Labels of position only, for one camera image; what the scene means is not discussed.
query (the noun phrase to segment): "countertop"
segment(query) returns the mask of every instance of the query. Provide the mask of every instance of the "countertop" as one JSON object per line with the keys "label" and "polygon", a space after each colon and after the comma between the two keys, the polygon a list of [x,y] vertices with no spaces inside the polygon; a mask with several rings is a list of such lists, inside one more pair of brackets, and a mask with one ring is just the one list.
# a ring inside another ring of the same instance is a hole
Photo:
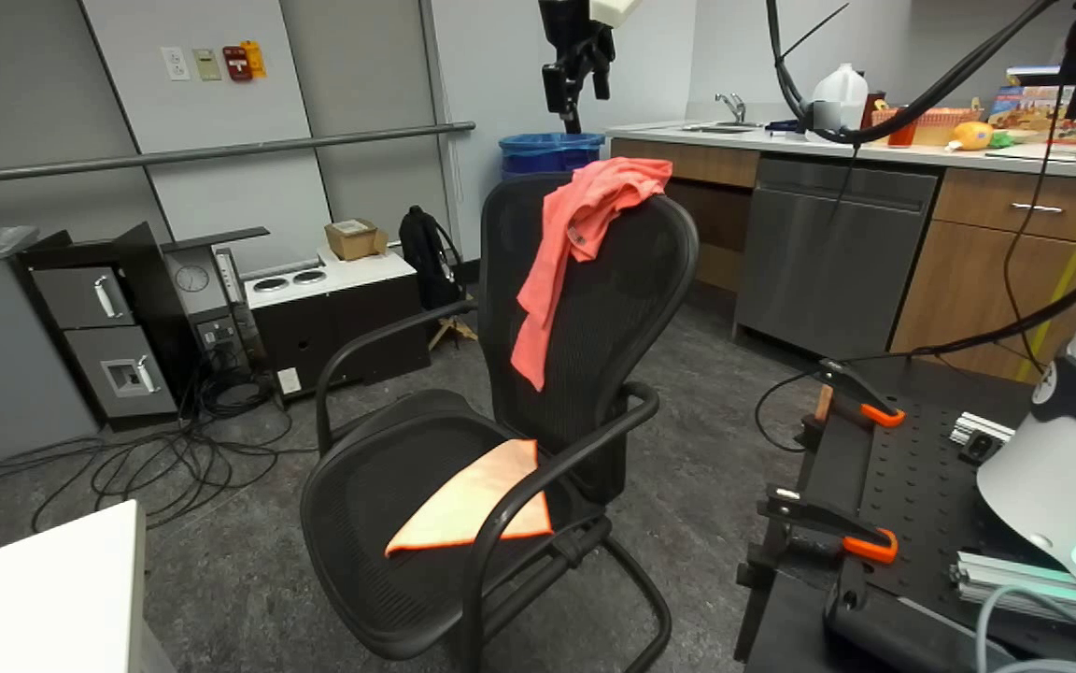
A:
{"label": "countertop", "polygon": [[[804,154],[804,158],[853,158],[853,146],[827,143],[817,133],[714,133],[692,132],[709,128],[698,120],[660,120],[660,125],[634,125],[617,128],[609,138],[634,138],[634,143],[677,143],[677,146],[719,146],[719,149],[751,149],[751,154]],[[980,167],[980,173],[1039,173],[1043,146],[1018,146],[1018,149],[990,149],[990,154],[951,154],[934,146],[886,146],[872,143],[861,149],[861,162],[880,166],[937,166],[937,167]],[[1051,174],[1076,174],[1076,149],[1053,149]]]}

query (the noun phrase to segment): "white desk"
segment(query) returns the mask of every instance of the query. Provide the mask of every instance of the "white desk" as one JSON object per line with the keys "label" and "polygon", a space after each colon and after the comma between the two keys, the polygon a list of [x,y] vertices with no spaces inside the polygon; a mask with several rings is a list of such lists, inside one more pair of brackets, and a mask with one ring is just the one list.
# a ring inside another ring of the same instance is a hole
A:
{"label": "white desk", "polygon": [[0,545],[0,673],[171,673],[142,619],[136,502]]}
{"label": "white desk", "polygon": [[267,274],[267,278],[244,279],[248,306],[267,311],[267,306],[281,306],[281,304],[298,304],[298,298],[313,298],[313,295],[338,295],[338,292],[353,292],[353,288],[368,288],[368,285],[416,278],[416,265],[408,265],[395,250],[385,250],[379,258],[340,263],[324,247],[324,250],[318,250],[318,258],[323,258],[323,265],[304,265],[304,268]]}

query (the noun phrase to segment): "door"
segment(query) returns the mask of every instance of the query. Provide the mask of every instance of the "door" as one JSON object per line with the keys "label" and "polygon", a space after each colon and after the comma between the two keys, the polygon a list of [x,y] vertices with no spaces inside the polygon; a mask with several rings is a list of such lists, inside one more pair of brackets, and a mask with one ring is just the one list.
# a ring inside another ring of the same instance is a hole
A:
{"label": "door", "polygon": [[888,346],[937,174],[770,158],[736,325],[814,356]]}
{"label": "door", "polygon": [[48,313],[60,329],[132,325],[136,323],[111,265],[33,268],[33,279],[37,279],[37,288],[48,304]]}

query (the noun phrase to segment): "stainless steel cabinet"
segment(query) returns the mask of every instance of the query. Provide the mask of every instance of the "stainless steel cabinet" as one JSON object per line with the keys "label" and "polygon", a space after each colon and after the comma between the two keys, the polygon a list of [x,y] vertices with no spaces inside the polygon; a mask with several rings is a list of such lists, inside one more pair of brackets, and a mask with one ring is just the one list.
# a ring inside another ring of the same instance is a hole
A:
{"label": "stainless steel cabinet", "polygon": [[886,351],[937,173],[763,158],[736,325],[814,356]]}

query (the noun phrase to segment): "red towel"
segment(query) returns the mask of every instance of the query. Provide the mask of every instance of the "red towel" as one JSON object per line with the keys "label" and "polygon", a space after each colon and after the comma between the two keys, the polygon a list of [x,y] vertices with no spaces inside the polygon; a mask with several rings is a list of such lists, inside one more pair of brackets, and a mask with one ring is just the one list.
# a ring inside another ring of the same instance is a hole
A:
{"label": "red towel", "polygon": [[553,313],[562,311],[568,258],[593,263],[617,214],[660,196],[672,178],[672,162],[609,158],[579,167],[573,182],[542,202],[542,247],[517,304],[527,311],[512,344],[512,369],[537,392],[545,387],[545,346]]}

